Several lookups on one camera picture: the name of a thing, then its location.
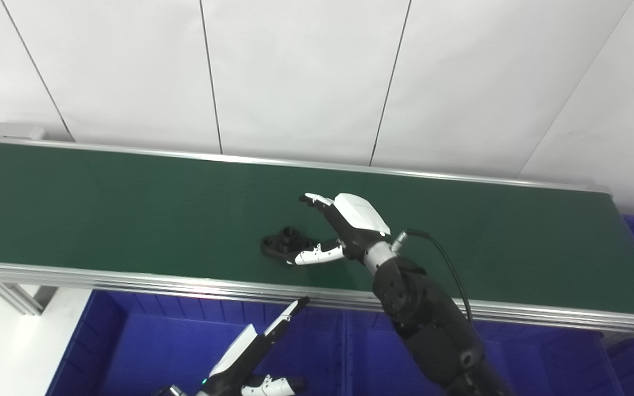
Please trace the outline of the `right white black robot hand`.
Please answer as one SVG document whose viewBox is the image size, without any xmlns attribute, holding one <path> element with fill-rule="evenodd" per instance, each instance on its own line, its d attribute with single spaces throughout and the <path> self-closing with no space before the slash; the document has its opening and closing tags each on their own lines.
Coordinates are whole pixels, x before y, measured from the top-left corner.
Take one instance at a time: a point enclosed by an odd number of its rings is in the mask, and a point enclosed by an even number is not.
<svg viewBox="0 0 634 396">
<path fill-rule="evenodd" d="M 288 255 L 289 265 L 306 266 L 352 259 L 375 274 L 383 263 L 397 256 L 387 242 L 389 226 L 364 198 L 340 193 L 334 199 L 305 193 L 299 200 L 314 206 L 331 225 L 337 238 L 318 243 L 312 250 Z"/>
</svg>

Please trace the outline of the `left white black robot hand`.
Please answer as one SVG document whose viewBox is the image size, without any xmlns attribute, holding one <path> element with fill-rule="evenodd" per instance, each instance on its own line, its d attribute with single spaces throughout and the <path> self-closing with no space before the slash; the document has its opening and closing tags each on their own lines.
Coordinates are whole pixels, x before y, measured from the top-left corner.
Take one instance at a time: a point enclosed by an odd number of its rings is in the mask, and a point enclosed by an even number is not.
<svg viewBox="0 0 634 396">
<path fill-rule="evenodd" d="M 259 333 L 254 325 L 247 325 L 234 339 L 222 358 L 202 382 L 198 395 L 297 395 L 309 388 L 303 377 L 274 377 L 254 375 L 272 347 L 289 329 L 297 313 L 310 302 L 308 296 L 293 301 Z"/>
</svg>

